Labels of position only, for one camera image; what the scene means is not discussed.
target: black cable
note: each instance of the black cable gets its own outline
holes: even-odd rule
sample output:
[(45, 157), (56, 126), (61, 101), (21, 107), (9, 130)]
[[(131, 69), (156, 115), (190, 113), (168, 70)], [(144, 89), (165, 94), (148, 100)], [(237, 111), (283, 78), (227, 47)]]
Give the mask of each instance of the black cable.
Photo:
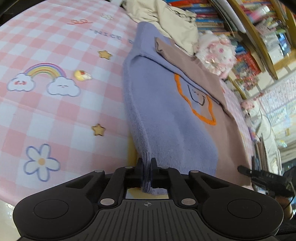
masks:
[(292, 198), (292, 200), (291, 200), (291, 202), (283, 209), (283, 210), (285, 210), (287, 207), (289, 207), (290, 206), (290, 204), (293, 202), (293, 200), (294, 200), (294, 198), (295, 198), (295, 196), (293, 196), (293, 198)]

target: wooden shelf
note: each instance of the wooden shelf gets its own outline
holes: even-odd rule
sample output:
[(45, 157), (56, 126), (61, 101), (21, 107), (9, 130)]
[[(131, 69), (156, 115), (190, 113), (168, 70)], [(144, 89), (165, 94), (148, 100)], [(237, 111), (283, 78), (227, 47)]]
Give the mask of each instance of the wooden shelf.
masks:
[(284, 57), (282, 60), (274, 64), (274, 68), (276, 71), (288, 66), (296, 60), (296, 50), (292, 49), (291, 53)]
[(257, 51), (259, 52), (259, 56), (263, 59), (263, 62), (265, 64), (265, 67), (267, 68), (268, 72), (271, 74), (271, 76), (278, 80), (277, 71), (280, 70), (283, 67), (286, 67), (290, 63), (294, 62), (296, 60), (296, 24), (293, 14), (287, 10), (287, 18), (285, 19), (283, 17), (283, 14), (280, 10), (279, 5), (277, 4), (276, 0), (271, 0), (271, 3), (274, 6), (275, 12), (277, 14), (278, 19), (280, 19), (283, 23), (286, 23), (289, 30), (290, 39), (292, 41), (291, 45), (294, 47), (292, 48), (292, 52), (289, 54), (289, 56), (286, 56), (284, 59), (280, 60), (276, 64), (272, 63), (272, 60), (269, 56), (268, 50), (266, 49), (265, 44), (263, 43), (259, 32), (255, 28), (255, 26), (252, 24), (252, 22), (249, 20), (248, 16), (245, 14), (241, 6), (237, 3), (236, 0), (227, 0), (230, 6), (233, 8), (239, 19), (241, 20), (242, 24), (244, 25), (245, 29), (248, 32), (248, 35), (252, 38), (252, 41), (256, 43)]
[(246, 93), (239, 87), (236, 81), (236, 76), (234, 73), (232, 73), (233, 76), (228, 75), (228, 80), (231, 82), (231, 84), (236, 88), (236, 90), (239, 92), (240, 96), (243, 100), (247, 99)]

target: round pad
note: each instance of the round pad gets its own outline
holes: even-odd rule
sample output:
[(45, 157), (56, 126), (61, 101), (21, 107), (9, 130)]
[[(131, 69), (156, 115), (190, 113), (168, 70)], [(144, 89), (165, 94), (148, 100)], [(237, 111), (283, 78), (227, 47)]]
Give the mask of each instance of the round pad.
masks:
[(34, 213), (40, 218), (54, 219), (63, 216), (68, 207), (68, 204), (61, 200), (45, 200), (35, 206)]
[(248, 199), (234, 200), (228, 204), (227, 209), (237, 218), (255, 218), (262, 212), (259, 203)]
[(75, 188), (59, 186), (21, 200), (14, 209), (13, 221), (22, 235), (53, 240), (83, 229), (93, 218), (92, 203)]
[(202, 206), (212, 229), (233, 239), (260, 239), (277, 232), (283, 209), (273, 198), (246, 188), (216, 189)]

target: pink plush toy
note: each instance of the pink plush toy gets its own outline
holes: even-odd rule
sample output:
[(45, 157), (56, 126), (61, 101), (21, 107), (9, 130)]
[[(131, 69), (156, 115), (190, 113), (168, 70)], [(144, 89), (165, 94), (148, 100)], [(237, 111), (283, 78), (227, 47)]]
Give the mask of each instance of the pink plush toy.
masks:
[(204, 35), (199, 37), (198, 46), (194, 46), (194, 50), (196, 50), (196, 57), (201, 60), (204, 66), (221, 79), (228, 76), (237, 61), (235, 46), (224, 34), (216, 36), (211, 31), (206, 31)]
[(255, 107), (254, 103), (252, 100), (244, 100), (242, 103), (241, 103), (241, 107), (246, 109), (246, 110), (251, 110)]

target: crosshair marking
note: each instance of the crosshair marking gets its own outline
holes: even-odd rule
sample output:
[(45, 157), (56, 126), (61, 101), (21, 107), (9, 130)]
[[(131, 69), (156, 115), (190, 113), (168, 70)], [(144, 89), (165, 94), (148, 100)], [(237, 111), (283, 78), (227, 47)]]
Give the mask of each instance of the crosshair marking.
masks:
[(146, 203), (144, 203), (144, 205), (145, 205), (146, 207), (150, 207), (150, 206), (153, 205), (153, 204), (150, 203), (150, 202), (146, 202)]

